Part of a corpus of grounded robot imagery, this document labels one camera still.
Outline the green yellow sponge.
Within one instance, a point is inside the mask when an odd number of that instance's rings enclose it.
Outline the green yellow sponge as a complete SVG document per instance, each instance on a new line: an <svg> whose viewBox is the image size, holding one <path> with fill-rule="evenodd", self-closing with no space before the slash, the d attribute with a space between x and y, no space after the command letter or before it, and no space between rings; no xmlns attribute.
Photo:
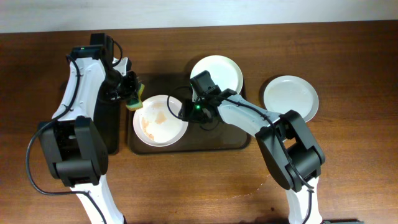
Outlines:
<svg viewBox="0 0 398 224"><path fill-rule="evenodd" d="M132 98L126 102L126 108L129 111L135 111L143 107L141 96L144 91L144 88L145 86L140 83L138 89L134 92Z"/></svg>

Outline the white plate top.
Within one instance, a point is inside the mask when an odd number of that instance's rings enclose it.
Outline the white plate top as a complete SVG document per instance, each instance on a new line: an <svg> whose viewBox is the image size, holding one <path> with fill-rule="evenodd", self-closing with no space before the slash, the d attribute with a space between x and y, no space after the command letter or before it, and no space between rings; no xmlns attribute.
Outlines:
<svg viewBox="0 0 398 224"><path fill-rule="evenodd" d="M211 55L201 59L192 68L190 78L203 71L210 73L213 82L221 91L229 88L240 93L243 88L243 73L239 66L230 58L222 55Z"/></svg>

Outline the white plate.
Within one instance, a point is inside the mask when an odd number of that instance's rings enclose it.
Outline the white plate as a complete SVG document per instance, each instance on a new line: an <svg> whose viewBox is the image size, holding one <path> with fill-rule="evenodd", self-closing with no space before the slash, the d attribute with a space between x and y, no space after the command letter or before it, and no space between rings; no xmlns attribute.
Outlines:
<svg viewBox="0 0 398 224"><path fill-rule="evenodd" d="M190 78L203 71L210 73L213 82L221 91L229 88L240 93L243 88L243 73L239 66L230 58L222 55L211 55L201 59L192 68Z"/></svg>
<svg viewBox="0 0 398 224"><path fill-rule="evenodd" d="M155 95L135 111L132 127L136 136L146 145L165 147L180 140L188 129L188 122L176 118L182 103L167 95Z"/></svg>

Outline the white plate bottom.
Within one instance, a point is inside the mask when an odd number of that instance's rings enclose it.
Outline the white plate bottom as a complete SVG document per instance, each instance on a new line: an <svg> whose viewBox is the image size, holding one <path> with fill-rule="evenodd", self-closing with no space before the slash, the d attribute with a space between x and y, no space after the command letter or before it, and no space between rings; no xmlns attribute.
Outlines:
<svg viewBox="0 0 398 224"><path fill-rule="evenodd" d="M135 111L132 127L136 136L146 145L165 147L180 140L188 129L188 122L176 118L182 103L167 95L155 95Z"/></svg>

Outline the pale grey plate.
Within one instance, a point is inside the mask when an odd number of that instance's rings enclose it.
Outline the pale grey plate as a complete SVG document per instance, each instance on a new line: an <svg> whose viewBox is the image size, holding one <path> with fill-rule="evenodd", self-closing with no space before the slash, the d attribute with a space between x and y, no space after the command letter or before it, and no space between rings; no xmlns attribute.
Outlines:
<svg viewBox="0 0 398 224"><path fill-rule="evenodd" d="M282 75L271 80L262 96L268 111L284 114L294 110L305 122L315 117L319 107L314 87L303 78L292 75Z"/></svg>

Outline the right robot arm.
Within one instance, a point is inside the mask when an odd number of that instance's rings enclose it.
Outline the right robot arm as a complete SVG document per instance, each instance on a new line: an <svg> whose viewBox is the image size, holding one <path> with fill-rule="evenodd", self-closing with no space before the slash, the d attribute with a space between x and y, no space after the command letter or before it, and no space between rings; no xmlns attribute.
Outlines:
<svg viewBox="0 0 398 224"><path fill-rule="evenodd" d="M220 90L206 70L190 79L190 87L197 97L183 103L180 119L200 124L217 119L255 137L270 175L285 189L289 223L323 223L317 185L325 155L299 113L270 112L234 90Z"/></svg>

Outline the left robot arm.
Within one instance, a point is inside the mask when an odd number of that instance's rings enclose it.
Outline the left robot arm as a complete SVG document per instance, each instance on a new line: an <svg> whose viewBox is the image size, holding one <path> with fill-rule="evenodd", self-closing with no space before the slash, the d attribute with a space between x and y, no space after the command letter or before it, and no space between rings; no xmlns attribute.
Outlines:
<svg viewBox="0 0 398 224"><path fill-rule="evenodd" d="M106 173L119 146L120 104L142 107L144 85L127 57L114 57L119 44L105 33L67 55L70 76L61 104L37 134L54 179L80 199L92 223L125 223L111 195Z"/></svg>

